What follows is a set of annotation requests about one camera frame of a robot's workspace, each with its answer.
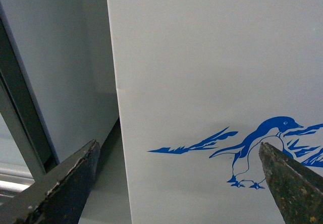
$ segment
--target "penguin graphic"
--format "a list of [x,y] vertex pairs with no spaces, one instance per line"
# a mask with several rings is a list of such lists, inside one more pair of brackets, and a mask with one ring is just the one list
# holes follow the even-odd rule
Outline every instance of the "penguin graphic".
[[281,146],[284,148],[280,135],[287,130],[303,127],[297,124],[291,117],[273,117],[261,123],[259,127],[254,132],[250,133],[240,144],[217,150],[209,157],[212,158],[222,154],[234,154],[232,162],[232,177],[228,180],[228,183],[232,183],[232,186],[244,187],[242,182],[252,182],[253,184],[250,186],[251,188],[263,188],[259,183],[263,182],[264,179],[257,183],[254,180],[245,178],[238,181],[237,177],[249,171],[250,153],[253,152],[258,154],[260,143],[266,140],[266,134],[274,128],[278,129],[277,134],[275,136],[270,135],[268,137],[276,137],[276,141],[281,141]]
[[229,127],[191,146],[181,146],[176,149],[162,147],[149,152],[184,154],[189,151],[217,149],[209,158],[222,154],[232,154],[231,178],[227,181],[231,186],[264,189],[261,183],[264,175],[259,174],[262,168],[258,156],[261,142],[268,142],[293,159],[297,159],[305,166],[323,167],[323,146],[309,146],[299,144],[299,138],[312,135],[323,123],[303,128],[291,117],[273,117],[262,122],[258,128],[250,133],[241,143],[225,147],[218,146],[219,141],[235,136],[237,131],[227,131]]

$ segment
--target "blue ice illustration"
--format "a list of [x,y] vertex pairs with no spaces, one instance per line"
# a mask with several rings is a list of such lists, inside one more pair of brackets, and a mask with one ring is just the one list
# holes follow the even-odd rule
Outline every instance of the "blue ice illustration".
[[[322,128],[323,124],[318,124],[304,128],[295,122],[291,117],[273,117],[262,122],[259,127],[250,133],[241,143],[230,147],[218,147],[216,144],[229,137],[235,136],[237,131],[228,131],[229,127],[224,128],[218,133],[204,139],[200,143],[189,147],[179,147],[171,149],[170,147],[162,147],[160,149],[151,150],[149,152],[183,154],[188,151],[196,150],[210,150],[217,149],[209,158],[217,157],[223,154],[232,154],[232,177],[227,181],[231,186],[245,187],[249,183],[249,188],[264,189],[261,185],[264,182],[264,176],[255,176],[252,174],[253,165],[260,165],[260,163],[252,164],[251,159],[259,159],[259,157],[252,157],[253,154],[258,155],[261,142],[277,143],[285,154],[292,158],[307,157],[301,163],[305,166],[323,167],[323,147],[322,146],[308,146],[300,145],[299,137],[303,135],[310,135]],[[286,140],[288,137],[296,137],[297,139]]]

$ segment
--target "white cardboard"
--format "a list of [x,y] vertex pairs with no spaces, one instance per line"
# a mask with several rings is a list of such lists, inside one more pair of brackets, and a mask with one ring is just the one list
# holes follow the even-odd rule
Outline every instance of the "white cardboard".
[[258,143],[321,172],[322,5],[108,0],[133,224],[284,223]]

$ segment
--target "white panel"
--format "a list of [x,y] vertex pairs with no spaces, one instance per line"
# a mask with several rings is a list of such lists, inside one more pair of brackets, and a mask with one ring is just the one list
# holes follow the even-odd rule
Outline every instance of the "white panel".
[[5,120],[0,114],[0,173],[6,173],[5,170],[19,169],[19,176],[32,178],[30,171],[23,159],[15,140],[13,139]]
[[322,4],[108,0],[133,224],[284,223],[257,143],[321,172]]
[[[89,8],[84,10],[83,5],[88,0],[0,1],[59,160],[91,139],[103,143],[118,118],[118,106],[111,90],[112,55],[102,56],[102,50],[93,48],[100,45],[109,52],[111,44],[95,40],[93,25],[87,22],[96,21],[96,29],[103,28],[101,38],[108,38],[109,29],[102,25],[108,23],[106,7],[96,15],[101,18],[86,19]],[[97,1],[104,8],[106,0]],[[104,93],[96,87],[97,68],[104,81],[100,88],[109,89]]]

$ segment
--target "white surface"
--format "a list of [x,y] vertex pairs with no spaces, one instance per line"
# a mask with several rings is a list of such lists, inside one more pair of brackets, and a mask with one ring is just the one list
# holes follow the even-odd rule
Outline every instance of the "white surface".
[[118,118],[106,0],[0,2],[59,160],[102,143]]
[[0,114],[0,173],[18,171],[19,176],[32,178],[31,173]]
[[322,123],[322,4],[108,0],[133,224],[284,223],[267,186],[226,183],[228,155],[147,151],[227,126],[237,144],[275,116]]
[[104,164],[79,224],[131,224],[121,135]]

